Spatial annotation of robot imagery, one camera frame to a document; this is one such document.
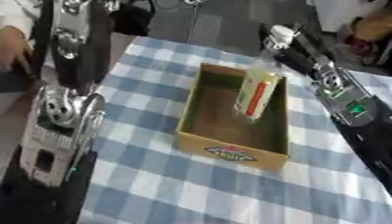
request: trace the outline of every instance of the green light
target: green light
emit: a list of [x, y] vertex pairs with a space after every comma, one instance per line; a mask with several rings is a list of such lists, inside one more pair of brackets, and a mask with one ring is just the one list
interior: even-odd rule
[[358, 115], [365, 111], [362, 105], [357, 104], [357, 103], [351, 103], [348, 105], [348, 112], [352, 115]]

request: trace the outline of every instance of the box label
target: box label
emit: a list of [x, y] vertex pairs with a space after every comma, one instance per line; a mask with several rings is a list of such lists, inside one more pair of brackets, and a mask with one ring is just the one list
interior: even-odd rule
[[255, 158], [248, 156], [245, 152], [237, 150], [234, 147], [212, 147], [205, 148], [205, 150], [228, 161], [257, 161]]

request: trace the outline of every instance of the person's hand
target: person's hand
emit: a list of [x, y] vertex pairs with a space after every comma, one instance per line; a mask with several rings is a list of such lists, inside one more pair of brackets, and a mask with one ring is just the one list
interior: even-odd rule
[[32, 49], [25, 41], [25, 35], [13, 26], [5, 26], [0, 30], [0, 69], [11, 70], [14, 60], [30, 74], [31, 69], [24, 52], [32, 54]]

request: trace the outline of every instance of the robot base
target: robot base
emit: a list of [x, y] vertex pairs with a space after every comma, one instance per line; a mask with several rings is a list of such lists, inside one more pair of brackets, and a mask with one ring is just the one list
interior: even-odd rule
[[69, 181], [51, 188], [31, 181], [19, 167], [21, 147], [15, 150], [0, 192], [3, 224], [74, 224], [79, 219], [97, 159], [95, 151], [84, 155]]

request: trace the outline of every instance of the person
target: person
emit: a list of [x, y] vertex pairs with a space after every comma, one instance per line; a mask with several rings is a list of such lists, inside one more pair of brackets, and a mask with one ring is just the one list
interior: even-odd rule
[[32, 54], [28, 40], [39, 17], [39, 0], [0, 0], [0, 71], [19, 63], [29, 74], [25, 54]]

